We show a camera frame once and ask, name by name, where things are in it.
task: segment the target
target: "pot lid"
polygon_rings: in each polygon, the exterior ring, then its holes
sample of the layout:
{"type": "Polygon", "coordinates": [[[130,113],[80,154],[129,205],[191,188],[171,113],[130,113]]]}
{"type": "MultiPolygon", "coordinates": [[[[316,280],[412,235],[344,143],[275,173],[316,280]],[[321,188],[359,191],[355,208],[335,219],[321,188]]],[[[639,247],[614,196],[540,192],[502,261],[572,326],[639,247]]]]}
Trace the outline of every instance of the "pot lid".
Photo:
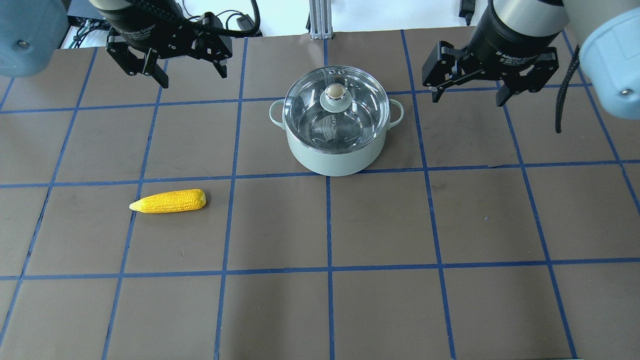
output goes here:
{"type": "Polygon", "coordinates": [[[284,122],[304,146],[329,154],[365,147],[387,126],[387,93],[368,73],[328,66],[297,80],[284,102],[284,122]]]}

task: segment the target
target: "cooking pot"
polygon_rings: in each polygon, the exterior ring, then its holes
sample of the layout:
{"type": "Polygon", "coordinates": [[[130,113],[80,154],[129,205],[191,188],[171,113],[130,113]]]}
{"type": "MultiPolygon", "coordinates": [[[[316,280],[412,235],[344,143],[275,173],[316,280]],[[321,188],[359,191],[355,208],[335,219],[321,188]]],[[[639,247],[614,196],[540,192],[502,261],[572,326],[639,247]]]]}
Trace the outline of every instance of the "cooking pot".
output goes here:
{"type": "Polygon", "coordinates": [[[287,133],[289,148],[302,165],[321,175],[345,176],[378,157],[387,130],[402,121],[404,108],[368,73],[327,66],[299,78],[284,99],[271,105],[269,117],[287,133]],[[400,109],[393,122],[389,102],[400,109]],[[278,104],[284,104],[282,121],[273,117],[278,104]]]}

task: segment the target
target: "corn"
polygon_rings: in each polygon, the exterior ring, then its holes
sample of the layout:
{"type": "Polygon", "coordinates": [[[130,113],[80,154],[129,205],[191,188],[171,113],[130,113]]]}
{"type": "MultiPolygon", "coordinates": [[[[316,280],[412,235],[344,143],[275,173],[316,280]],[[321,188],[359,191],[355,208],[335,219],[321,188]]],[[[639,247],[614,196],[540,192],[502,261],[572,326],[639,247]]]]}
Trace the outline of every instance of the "corn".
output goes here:
{"type": "Polygon", "coordinates": [[[141,213],[176,213],[197,210],[207,203],[207,196],[201,189],[179,190],[144,197],[129,205],[129,209],[141,213]]]}

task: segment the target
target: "white handle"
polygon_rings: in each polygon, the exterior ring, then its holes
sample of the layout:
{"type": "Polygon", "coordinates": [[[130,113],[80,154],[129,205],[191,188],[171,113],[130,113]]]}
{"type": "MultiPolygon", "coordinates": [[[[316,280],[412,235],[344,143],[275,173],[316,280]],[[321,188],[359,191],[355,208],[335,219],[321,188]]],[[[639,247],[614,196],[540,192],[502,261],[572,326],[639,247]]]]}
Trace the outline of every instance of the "white handle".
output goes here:
{"type": "Polygon", "coordinates": [[[284,104],[284,99],[276,100],[273,104],[271,104],[271,106],[269,107],[269,118],[271,118],[272,123],[276,124],[278,127],[280,127],[280,129],[284,130],[284,119],[282,119],[282,121],[276,121],[276,119],[273,118],[273,107],[277,104],[284,104]]]}
{"type": "Polygon", "coordinates": [[[387,125],[387,130],[400,124],[400,121],[402,121],[402,119],[404,118],[404,107],[402,106],[402,104],[399,101],[393,99],[389,99],[389,102],[391,102],[393,105],[396,105],[400,109],[400,117],[396,121],[390,122],[389,125],[387,125]]]}

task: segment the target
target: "white floor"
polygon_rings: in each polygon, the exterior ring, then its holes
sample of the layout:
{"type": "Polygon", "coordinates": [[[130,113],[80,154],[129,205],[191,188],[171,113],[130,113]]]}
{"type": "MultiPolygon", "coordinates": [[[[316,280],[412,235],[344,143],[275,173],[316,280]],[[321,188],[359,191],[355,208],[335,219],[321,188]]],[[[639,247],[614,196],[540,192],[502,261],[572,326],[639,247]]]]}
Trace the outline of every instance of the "white floor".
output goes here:
{"type": "MultiPolygon", "coordinates": [[[[266,37],[300,35],[307,32],[309,2],[307,0],[258,0],[262,34],[266,37]]],[[[477,0],[476,14],[472,24],[476,24],[486,8],[487,0],[477,0]]],[[[414,28],[447,28],[464,26],[458,17],[460,0],[332,0],[332,25],[338,31],[376,31],[414,28]]],[[[184,7],[192,15],[204,12],[220,13],[224,10],[238,10],[253,18],[249,0],[211,1],[184,0],[184,7]]],[[[224,22],[225,13],[221,16],[224,22]]],[[[234,20],[230,29],[238,29],[234,20]]],[[[72,28],[63,43],[68,47],[77,28],[72,28]]],[[[106,31],[89,34],[82,47],[104,46],[106,31]]]]}

